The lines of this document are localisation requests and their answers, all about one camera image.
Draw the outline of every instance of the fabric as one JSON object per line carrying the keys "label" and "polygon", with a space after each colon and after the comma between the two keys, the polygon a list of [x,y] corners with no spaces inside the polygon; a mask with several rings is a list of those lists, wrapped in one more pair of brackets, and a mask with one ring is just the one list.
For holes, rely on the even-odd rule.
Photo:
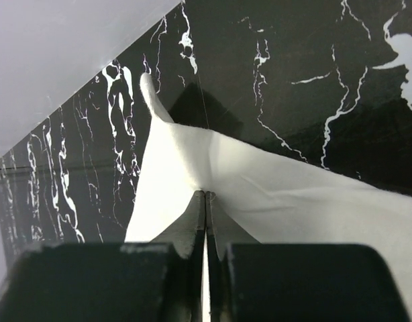
{"label": "fabric", "polygon": [[263,243],[357,243],[387,261],[412,316],[412,198],[271,154],[208,129],[175,124],[144,74],[152,122],[127,242],[146,242],[213,191]]}

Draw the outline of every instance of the black marble surface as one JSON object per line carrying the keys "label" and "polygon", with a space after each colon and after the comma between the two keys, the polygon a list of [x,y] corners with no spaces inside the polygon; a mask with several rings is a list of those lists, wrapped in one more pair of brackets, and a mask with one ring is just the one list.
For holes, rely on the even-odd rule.
{"label": "black marble surface", "polygon": [[178,123],[412,195],[410,44],[412,0],[181,3],[0,159],[8,264],[36,240],[124,239],[145,71]]}

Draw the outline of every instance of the white towel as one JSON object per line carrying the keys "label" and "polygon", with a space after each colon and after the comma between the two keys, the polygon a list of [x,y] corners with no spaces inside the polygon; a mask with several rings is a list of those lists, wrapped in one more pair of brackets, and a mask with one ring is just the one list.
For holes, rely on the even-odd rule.
{"label": "white towel", "polygon": [[412,198],[271,154],[220,133],[175,124],[143,74],[150,136],[127,242],[146,242],[213,191],[260,242],[359,243],[387,261],[412,316]]}

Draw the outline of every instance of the cloth fold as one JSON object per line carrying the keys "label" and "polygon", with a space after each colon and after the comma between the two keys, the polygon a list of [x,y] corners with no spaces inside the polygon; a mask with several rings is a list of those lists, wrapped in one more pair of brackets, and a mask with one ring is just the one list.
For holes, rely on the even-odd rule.
{"label": "cloth fold", "polygon": [[152,121],[127,242],[150,241],[184,212],[194,191],[213,191],[227,214],[260,242],[375,248],[412,316],[411,197],[175,124],[150,75],[142,75],[140,88]]}

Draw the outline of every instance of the white cloth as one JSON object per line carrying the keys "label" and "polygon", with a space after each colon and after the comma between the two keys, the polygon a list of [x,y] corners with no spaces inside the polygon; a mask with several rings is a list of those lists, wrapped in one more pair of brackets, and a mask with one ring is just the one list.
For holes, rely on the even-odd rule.
{"label": "white cloth", "polygon": [[357,243],[385,258],[412,316],[412,198],[271,154],[217,132],[175,124],[144,74],[152,114],[127,242],[150,241],[213,191],[260,242]]}

